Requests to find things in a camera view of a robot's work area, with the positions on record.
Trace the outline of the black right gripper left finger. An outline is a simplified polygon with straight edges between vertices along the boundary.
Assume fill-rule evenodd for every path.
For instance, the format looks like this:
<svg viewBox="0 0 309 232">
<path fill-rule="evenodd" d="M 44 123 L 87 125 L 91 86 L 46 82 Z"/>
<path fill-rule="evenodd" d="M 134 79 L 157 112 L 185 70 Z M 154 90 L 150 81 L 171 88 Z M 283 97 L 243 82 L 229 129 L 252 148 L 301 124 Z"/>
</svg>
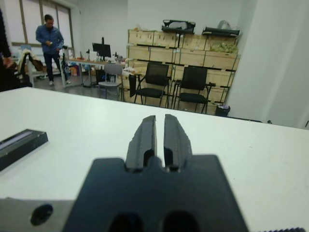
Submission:
<svg viewBox="0 0 309 232">
<path fill-rule="evenodd" d="M 125 161 L 130 172 L 140 172 L 151 157 L 156 156 L 156 118 L 148 116 L 142 120 L 128 145 Z"/>
</svg>

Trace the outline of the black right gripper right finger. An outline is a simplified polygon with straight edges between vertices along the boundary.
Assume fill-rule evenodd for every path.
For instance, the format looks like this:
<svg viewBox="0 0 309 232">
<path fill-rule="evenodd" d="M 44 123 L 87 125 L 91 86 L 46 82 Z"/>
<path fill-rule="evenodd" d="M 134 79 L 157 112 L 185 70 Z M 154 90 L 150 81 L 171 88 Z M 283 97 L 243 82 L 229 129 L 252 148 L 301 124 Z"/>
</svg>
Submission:
<svg viewBox="0 0 309 232">
<path fill-rule="evenodd" d="M 164 122 L 165 167 L 171 171 L 180 170 L 192 155 L 191 142 L 177 117 L 166 114 Z"/>
</svg>

